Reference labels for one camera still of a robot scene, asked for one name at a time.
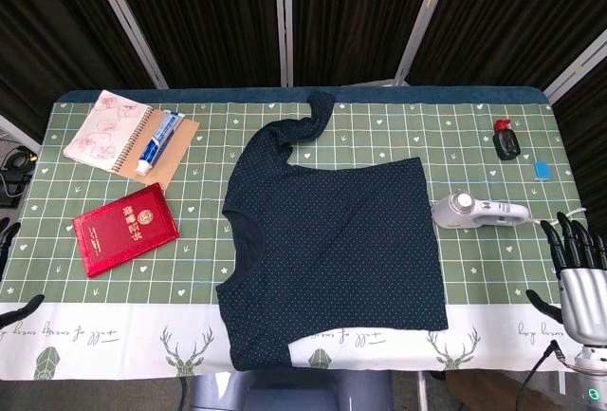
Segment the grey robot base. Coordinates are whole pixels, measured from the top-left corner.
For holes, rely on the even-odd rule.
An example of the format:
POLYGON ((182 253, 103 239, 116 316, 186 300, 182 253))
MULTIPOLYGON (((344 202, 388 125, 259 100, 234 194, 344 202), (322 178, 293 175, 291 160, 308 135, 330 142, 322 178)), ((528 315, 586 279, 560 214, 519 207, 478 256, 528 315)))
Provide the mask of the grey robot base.
POLYGON ((193 378, 188 411, 396 411, 392 372, 293 368, 193 378))

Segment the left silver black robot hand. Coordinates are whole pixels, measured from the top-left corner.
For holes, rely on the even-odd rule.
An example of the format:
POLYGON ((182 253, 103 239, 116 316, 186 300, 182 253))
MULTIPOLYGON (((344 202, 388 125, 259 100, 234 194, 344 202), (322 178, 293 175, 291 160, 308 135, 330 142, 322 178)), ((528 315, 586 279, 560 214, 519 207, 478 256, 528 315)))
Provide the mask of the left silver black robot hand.
MULTIPOLYGON (((0 219, 0 283, 2 282, 4 271, 9 260, 9 248, 20 228, 20 222, 10 224, 7 216, 0 219)), ((45 296, 43 294, 36 294, 26 305, 16 310, 0 314, 0 329, 23 321, 34 313, 44 301, 45 296)))

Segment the black bottle with red cap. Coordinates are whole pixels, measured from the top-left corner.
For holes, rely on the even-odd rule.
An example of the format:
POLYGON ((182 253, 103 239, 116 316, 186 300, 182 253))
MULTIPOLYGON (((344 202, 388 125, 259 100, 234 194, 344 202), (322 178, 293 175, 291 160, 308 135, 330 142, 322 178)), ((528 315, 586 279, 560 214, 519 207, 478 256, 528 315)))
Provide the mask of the black bottle with red cap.
POLYGON ((493 125, 493 144, 501 160, 512 160, 521 154, 515 132, 510 128, 510 119, 499 119, 493 125))

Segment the spiral notebook with kraft cover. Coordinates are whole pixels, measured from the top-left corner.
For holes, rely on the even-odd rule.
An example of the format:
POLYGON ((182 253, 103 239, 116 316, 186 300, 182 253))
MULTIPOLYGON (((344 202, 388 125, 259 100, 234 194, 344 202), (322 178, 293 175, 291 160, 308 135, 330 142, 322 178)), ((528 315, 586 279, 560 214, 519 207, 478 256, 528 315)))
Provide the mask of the spiral notebook with kraft cover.
POLYGON ((167 189, 185 157, 199 123, 184 120, 156 165, 146 176, 136 173, 138 159, 161 122, 162 111, 103 90, 85 117, 64 156, 81 164, 167 189))

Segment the white handheld steamer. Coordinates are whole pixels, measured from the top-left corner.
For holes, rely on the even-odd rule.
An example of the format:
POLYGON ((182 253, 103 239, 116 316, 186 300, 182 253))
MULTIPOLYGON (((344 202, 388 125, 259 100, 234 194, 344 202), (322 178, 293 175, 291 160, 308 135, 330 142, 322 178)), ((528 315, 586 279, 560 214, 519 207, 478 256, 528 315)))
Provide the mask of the white handheld steamer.
POLYGON ((513 227, 531 219, 530 212, 523 205, 482 200, 463 190, 437 201, 431 212, 434 223, 443 229, 513 227))

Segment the dark blue table cover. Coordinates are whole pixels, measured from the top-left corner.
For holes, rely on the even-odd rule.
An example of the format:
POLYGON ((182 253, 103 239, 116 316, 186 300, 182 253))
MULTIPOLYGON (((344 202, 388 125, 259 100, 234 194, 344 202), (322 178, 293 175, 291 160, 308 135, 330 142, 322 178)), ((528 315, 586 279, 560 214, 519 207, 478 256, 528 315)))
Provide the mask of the dark blue table cover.
MULTIPOLYGON (((117 89, 116 94, 138 103, 303 103, 316 88, 244 87, 184 89, 117 89)), ((339 103, 488 103, 548 104, 531 86, 320 86, 339 103)))

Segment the green checked tablecloth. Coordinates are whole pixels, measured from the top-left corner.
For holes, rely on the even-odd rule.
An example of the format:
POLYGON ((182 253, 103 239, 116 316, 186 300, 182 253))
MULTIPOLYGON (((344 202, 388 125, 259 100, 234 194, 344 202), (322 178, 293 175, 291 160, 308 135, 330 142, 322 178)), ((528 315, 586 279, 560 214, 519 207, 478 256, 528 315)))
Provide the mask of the green checked tablecloth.
MULTIPOLYGON (((0 313, 32 296, 45 301, 0 329, 0 380, 126 380, 231 370, 215 288, 230 276, 234 248, 222 216, 231 171, 263 125, 308 114, 305 103, 179 103, 199 123, 166 198, 175 241, 88 278, 72 220, 139 187, 64 154, 89 112, 57 103, 0 283, 0 313)), ((557 304, 559 287, 539 222, 581 218, 581 202, 548 104, 338 103, 322 135, 291 162, 325 170, 419 158, 431 200, 456 190, 526 206, 530 223, 437 230, 449 327, 445 331, 338 328, 293 344, 297 366, 353 369, 523 370, 557 340, 579 346, 531 307, 525 291, 557 304), (510 119, 521 154, 499 159, 493 125, 510 119), (552 177, 535 179, 546 161, 552 177)))

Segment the red certificate book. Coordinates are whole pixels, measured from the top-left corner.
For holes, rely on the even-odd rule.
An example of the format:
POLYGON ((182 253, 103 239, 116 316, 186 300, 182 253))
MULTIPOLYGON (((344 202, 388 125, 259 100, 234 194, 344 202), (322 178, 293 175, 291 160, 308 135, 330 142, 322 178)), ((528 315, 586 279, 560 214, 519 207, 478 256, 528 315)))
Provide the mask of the red certificate book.
POLYGON ((179 238, 157 183, 77 216, 72 225, 89 278, 179 238))

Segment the white metal table leg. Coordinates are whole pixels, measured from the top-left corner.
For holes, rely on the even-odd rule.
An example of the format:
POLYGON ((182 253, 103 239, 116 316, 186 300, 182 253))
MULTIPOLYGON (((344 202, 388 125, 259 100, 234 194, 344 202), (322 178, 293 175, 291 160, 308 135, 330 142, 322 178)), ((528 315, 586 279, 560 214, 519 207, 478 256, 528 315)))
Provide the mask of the white metal table leg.
POLYGON ((423 371, 416 372, 416 390, 417 390, 417 406, 418 411, 429 411, 427 384, 423 371))

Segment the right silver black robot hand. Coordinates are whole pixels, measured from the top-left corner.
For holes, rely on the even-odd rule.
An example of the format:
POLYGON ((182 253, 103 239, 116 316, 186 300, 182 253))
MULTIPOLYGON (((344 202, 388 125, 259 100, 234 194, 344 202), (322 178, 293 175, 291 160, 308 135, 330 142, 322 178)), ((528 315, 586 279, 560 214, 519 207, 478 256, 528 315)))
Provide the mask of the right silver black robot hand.
POLYGON ((575 342, 607 348, 607 241, 563 212, 557 213, 556 224, 539 224, 549 245, 561 305, 545 302, 535 290, 525 292, 529 303, 563 325, 575 342))

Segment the blue white toothpaste tube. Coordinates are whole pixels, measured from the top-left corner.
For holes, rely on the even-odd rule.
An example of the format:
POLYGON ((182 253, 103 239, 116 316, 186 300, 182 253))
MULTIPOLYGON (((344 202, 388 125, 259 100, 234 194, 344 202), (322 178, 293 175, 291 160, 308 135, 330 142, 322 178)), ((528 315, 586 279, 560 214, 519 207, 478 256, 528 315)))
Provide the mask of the blue white toothpaste tube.
POLYGON ((181 113, 170 110, 162 111, 161 122, 138 159, 136 173, 139 176, 146 176, 156 165, 183 120, 184 115, 181 113))

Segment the navy dotted t-shirt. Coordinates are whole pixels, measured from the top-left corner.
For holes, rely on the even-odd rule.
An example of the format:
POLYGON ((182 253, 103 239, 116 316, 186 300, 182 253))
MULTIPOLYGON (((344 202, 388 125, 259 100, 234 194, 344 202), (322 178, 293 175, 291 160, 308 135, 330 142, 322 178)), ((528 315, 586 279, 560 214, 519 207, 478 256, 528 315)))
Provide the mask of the navy dotted t-shirt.
POLYGON ((249 140, 222 209, 235 248, 216 289, 240 371, 288 366, 292 343, 350 327, 448 327, 439 248, 420 159, 323 170, 289 162, 317 139, 334 97, 308 117, 273 121, 249 140))

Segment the black folding screen panel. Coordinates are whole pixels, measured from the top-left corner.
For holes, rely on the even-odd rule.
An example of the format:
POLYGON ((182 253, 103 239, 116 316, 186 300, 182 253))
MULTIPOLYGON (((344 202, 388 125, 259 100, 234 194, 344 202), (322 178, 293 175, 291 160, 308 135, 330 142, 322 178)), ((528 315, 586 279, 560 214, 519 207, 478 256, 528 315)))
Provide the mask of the black folding screen panel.
POLYGON ((607 0, 438 0, 410 85, 547 88, 607 29, 607 0))
POLYGON ((586 216, 607 228, 607 57, 556 102, 555 114, 586 216))
POLYGON ((293 0, 294 83, 392 79, 423 0, 293 0))
POLYGON ((281 83, 276 0, 126 0, 171 88, 281 83))
POLYGON ((68 91, 153 85, 107 0, 0 0, 0 116, 36 142, 68 91))

